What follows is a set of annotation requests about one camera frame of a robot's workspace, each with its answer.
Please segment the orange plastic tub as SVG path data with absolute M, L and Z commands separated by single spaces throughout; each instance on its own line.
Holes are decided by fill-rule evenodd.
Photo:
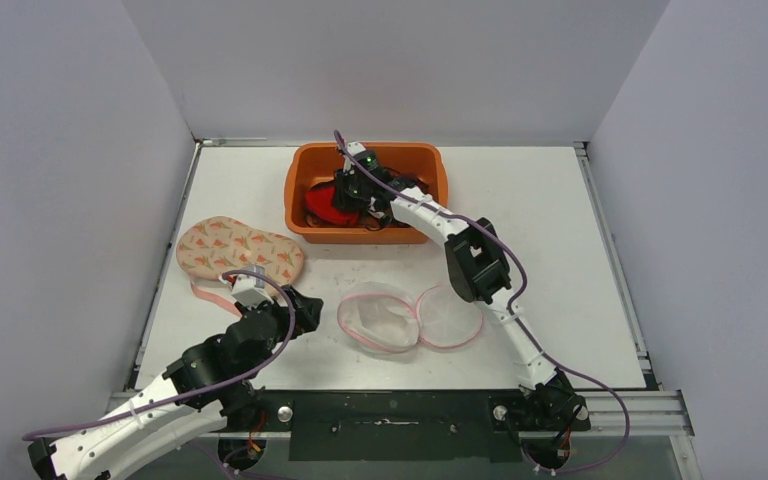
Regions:
M 382 165 L 401 174 L 414 174 L 427 186 L 433 199 L 446 206 L 449 182 L 440 152 L 428 143 L 370 142 Z M 344 164 L 333 142 L 308 143 L 299 147 L 289 167 L 285 188 L 285 223 L 290 231 L 312 244 L 390 245 L 422 244 L 427 237 L 408 227 L 388 226 L 372 231 L 362 225 L 337 227 L 308 222 L 304 195 L 315 185 L 330 181 Z

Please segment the white mesh laundry bag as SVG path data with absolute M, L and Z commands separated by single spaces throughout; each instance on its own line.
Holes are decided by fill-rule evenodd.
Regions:
M 389 284 L 363 283 L 343 296 L 336 317 L 347 336 L 374 354 L 401 354 L 418 344 L 458 348 L 472 341 L 484 324 L 477 306 L 444 285 L 414 298 Z

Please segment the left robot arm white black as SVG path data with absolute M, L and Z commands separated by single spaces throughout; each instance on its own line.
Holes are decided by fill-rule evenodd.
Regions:
M 250 428 L 258 417 L 251 381 L 301 335 L 320 324 L 324 302 L 294 287 L 274 299 L 257 286 L 235 286 L 231 310 L 239 319 L 186 349 L 162 375 L 117 410 L 95 422 L 35 433 L 28 447 L 41 479 L 127 476 L 126 459 L 141 465 L 202 431 Z

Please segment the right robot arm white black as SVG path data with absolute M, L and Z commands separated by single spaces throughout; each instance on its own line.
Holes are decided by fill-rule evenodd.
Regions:
M 535 391 L 554 380 L 558 367 L 549 361 L 539 342 L 529 336 L 525 321 L 519 318 L 516 297 L 524 289 L 513 289 L 513 254 L 499 240 L 492 223 L 448 210 L 426 194 L 416 180 L 393 175 L 371 150 L 362 148 L 352 154 L 347 146 L 339 146 L 337 151 L 344 163 L 335 173 L 335 208 L 345 213 L 388 217 L 441 246 L 454 292 L 465 302 L 482 308 L 506 336 L 505 347 L 518 386 Z

